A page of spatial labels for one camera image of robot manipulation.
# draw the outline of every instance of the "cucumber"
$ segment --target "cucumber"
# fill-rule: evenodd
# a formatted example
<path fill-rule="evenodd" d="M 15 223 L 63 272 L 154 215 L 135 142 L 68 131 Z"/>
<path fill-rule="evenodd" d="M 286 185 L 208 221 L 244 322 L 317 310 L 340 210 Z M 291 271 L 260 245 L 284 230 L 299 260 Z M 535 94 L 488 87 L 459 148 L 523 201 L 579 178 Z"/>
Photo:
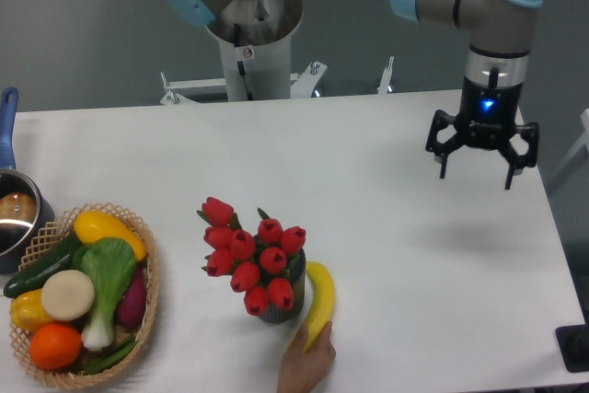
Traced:
<path fill-rule="evenodd" d="M 16 298 L 31 290 L 41 289 L 49 278 L 57 272 L 70 268 L 74 252 L 82 246 L 74 232 L 68 234 L 62 241 L 27 269 L 17 273 L 4 286 L 4 295 Z"/>

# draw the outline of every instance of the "yellow bell pepper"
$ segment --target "yellow bell pepper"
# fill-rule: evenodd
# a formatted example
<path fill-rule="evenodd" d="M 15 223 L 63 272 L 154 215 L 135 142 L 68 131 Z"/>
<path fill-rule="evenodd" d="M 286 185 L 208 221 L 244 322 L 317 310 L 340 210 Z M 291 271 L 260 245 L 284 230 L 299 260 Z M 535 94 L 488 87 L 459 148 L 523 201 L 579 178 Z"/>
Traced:
<path fill-rule="evenodd" d="M 50 317 L 40 303 L 42 289 L 26 292 L 10 304 L 10 317 L 15 326 L 35 332 L 55 319 Z"/>
<path fill-rule="evenodd" d="M 74 231 L 84 244 L 93 244 L 102 238 L 124 239 L 133 249 L 135 260 L 147 255 L 144 242 L 121 220 L 101 211 L 84 211 L 74 220 Z"/>

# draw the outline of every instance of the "fake vegetable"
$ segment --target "fake vegetable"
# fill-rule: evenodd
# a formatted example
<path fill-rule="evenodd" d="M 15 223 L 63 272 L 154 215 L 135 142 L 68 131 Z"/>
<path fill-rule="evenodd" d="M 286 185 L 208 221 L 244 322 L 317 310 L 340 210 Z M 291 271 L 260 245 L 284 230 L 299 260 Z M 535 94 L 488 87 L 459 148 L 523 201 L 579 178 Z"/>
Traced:
<path fill-rule="evenodd" d="M 57 370 L 73 363 L 82 351 L 80 332 L 74 326 L 52 322 L 30 340 L 30 360 L 41 370 Z"/>
<path fill-rule="evenodd" d="M 90 351 L 98 351 L 108 347 L 114 339 L 114 312 L 133 278 L 135 256 L 126 241 L 104 238 L 89 248 L 80 267 L 90 277 L 96 291 L 82 341 Z"/>
<path fill-rule="evenodd" d="M 135 270 L 131 285 L 117 306 L 117 319 L 128 329 L 134 329 L 141 324 L 147 303 L 147 288 L 140 268 Z"/>
<path fill-rule="evenodd" d="M 41 289 L 52 275 L 69 269 L 72 255 L 81 245 L 75 233 L 70 233 L 57 246 L 13 276 L 4 286 L 4 295 L 16 298 L 31 290 Z"/>
<path fill-rule="evenodd" d="M 107 368 L 111 368 L 125 359 L 131 350 L 134 349 L 135 345 L 137 345 L 135 335 L 131 334 L 127 336 L 127 338 L 122 340 L 121 343 L 115 346 L 115 348 L 108 354 L 88 362 L 86 367 L 84 367 L 84 374 L 96 375 L 100 372 L 104 372 Z"/>
<path fill-rule="evenodd" d="M 147 255 L 144 242 L 119 218 L 111 214 L 84 211 L 75 219 L 74 231 L 84 244 L 92 244 L 102 238 L 120 238 L 133 248 L 137 261 L 141 261 Z"/>
<path fill-rule="evenodd" d="M 82 258 L 84 258 L 84 255 L 86 255 L 86 252 L 89 251 L 89 248 L 78 248 L 78 250 L 76 250 L 74 252 L 74 255 L 72 256 L 72 263 L 70 264 L 70 269 L 73 269 L 75 271 L 82 271 Z"/>
<path fill-rule="evenodd" d="M 40 303 L 40 290 L 26 292 L 10 303 L 10 318 L 15 326 L 34 332 L 54 321 Z"/>
<path fill-rule="evenodd" d="M 80 271 L 58 272 L 43 285 L 40 302 L 50 316 L 59 321 L 71 321 L 92 307 L 94 285 Z"/>

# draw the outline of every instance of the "bok choy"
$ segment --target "bok choy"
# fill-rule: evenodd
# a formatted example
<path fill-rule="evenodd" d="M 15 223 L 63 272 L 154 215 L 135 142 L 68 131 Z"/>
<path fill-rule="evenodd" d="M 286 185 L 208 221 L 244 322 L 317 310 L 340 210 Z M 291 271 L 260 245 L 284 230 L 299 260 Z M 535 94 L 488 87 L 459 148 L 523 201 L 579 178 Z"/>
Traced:
<path fill-rule="evenodd" d="M 82 342 L 90 351 L 98 351 L 114 340 L 114 312 L 131 284 L 135 255 L 125 240 L 104 238 L 88 246 L 80 268 L 90 277 L 96 291 Z"/>

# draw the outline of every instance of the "green vegetable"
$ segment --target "green vegetable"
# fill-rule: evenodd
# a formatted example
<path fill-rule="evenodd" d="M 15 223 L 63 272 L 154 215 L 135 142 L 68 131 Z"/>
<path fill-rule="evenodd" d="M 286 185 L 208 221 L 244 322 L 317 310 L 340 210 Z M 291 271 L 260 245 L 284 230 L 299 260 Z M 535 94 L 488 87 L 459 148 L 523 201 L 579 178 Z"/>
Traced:
<path fill-rule="evenodd" d="M 74 252 L 74 255 L 72 256 L 72 263 L 70 264 L 70 269 L 73 269 L 75 271 L 82 271 L 82 258 L 84 258 L 84 255 L 86 255 L 86 252 L 88 252 L 90 250 L 90 248 L 78 248 L 78 250 L 76 250 Z"/>
<path fill-rule="evenodd" d="M 13 276 L 4 286 L 4 295 L 16 298 L 26 292 L 41 289 L 52 275 L 70 268 L 72 255 L 81 245 L 82 242 L 75 233 L 70 233 L 27 269 Z"/>
<path fill-rule="evenodd" d="M 135 335 L 131 334 L 127 336 L 124 340 L 122 340 L 119 345 L 115 346 L 109 353 L 105 354 L 104 356 L 93 359 L 92 361 L 88 362 L 84 367 L 84 374 L 85 375 L 96 375 L 100 372 L 104 372 L 107 368 L 111 368 L 112 366 L 118 364 L 120 361 L 125 359 L 125 357 L 134 349 L 135 345 L 137 345 L 137 341 L 135 340 Z"/>
<path fill-rule="evenodd" d="M 80 267 L 96 291 L 89 321 L 82 330 L 82 342 L 90 351 L 98 351 L 114 339 L 114 312 L 131 284 L 135 254 L 124 239 L 103 238 L 89 248 Z"/>

